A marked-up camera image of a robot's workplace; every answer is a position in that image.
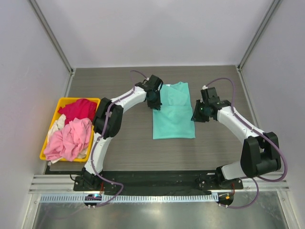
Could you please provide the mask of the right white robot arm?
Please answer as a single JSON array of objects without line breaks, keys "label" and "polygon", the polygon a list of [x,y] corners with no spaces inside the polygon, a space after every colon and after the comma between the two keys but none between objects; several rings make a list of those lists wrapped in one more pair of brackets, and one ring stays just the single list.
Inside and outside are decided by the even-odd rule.
[{"label": "right white robot arm", "polygon": [[254,178],[281,168],[276,134],[256,129],[228,100],[221,100],[214,87],[204,86],[201,95],[192,121],[205,123],[213,119],[226,126],[242,144],[240,160],[216,169],[214,181],[219,188],[225,189],[242,177]]}]

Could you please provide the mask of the teal t shirt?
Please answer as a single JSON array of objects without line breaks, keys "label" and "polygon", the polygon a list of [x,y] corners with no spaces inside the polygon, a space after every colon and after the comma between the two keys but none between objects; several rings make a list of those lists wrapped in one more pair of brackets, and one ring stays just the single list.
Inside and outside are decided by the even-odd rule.
[{"label": "teal t shirt", "polygon": [[195,138],[188,83],[165,84],[160,95],[161,109],[152,112],[152,138],[154,140]]}]

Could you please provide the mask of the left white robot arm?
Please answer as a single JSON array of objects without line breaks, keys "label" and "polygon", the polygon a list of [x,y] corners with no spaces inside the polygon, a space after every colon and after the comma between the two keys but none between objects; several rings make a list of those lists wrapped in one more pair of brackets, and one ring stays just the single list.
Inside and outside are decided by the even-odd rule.
[{"label": "left white robot arm", "polygon": [[90,158],[78,176],[83,187],[92,191],[100,187],[104,159],[110,142],[121,128],[124,113],[142,102],[146,102],[153,110],[160,110],[162,86],[163,81],[151,75],[143,82],[136,83],[128,92],[116,98],[101,100],[93,119],[94,135]]}]

